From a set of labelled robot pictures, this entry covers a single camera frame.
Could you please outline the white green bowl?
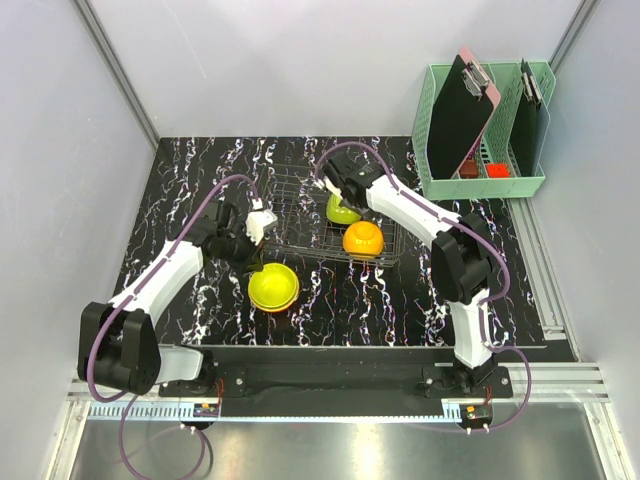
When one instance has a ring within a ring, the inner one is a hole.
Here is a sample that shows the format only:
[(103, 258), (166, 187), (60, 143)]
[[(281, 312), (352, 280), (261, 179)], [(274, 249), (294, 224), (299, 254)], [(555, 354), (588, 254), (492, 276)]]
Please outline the white green bowl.
[(361, 215), (341, 205), (342, 199), (335, 194), (331, 194), (326, 206), (327, 219), (338, 225), (351, 225), (361, 219)]

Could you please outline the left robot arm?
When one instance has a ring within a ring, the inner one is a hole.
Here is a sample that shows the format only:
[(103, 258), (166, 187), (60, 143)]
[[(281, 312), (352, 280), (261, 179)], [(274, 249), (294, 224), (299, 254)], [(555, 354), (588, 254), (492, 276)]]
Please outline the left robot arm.
[(242, 273), (262, 270), (262, 247), (277, 216), (256, 201), (242, 217), (235, 205), (212, 200), (188, 227), (165, 242), (142, 274), (106, 303), (91, 302), (81, 314), (78, 377), (92, 396), (98, 387), (144, 395), (157, 384), (196, 396), (215, 386), (211, 355), (188, 346), (159, 344), (155, 326), (182, 287), (213, 260)]

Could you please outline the yellow bowl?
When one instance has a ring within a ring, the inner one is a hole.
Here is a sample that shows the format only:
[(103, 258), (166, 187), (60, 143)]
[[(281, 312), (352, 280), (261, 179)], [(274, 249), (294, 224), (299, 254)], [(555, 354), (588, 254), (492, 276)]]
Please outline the yellow bowl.
[(299, 290), (299, 280), (296, 273), (288, 266), (281, 263), (269, 263), (264, 265), (262, 272), (253, 273), (248, 283), (248, 293), (255, 296), (278, 295), (287, 298), (292, 291)]

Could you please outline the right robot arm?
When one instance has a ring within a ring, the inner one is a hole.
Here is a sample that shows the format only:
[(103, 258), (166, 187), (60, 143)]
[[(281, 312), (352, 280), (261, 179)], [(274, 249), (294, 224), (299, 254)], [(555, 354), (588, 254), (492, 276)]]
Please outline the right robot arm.
[(449, 305), (454, 327), (454, 363), (445, 385), (476, 396), (496, 368), (488, 338), (488, 303), (506, 295), (510, 272), (490, 242), (485, 221), (443, 209), (408, 188), (379, 154), (375, 164), (359, 166), (338, 147), (315, 167), (318, 185), (356, 211), (387, 216), (430, 250), (431, 281)]

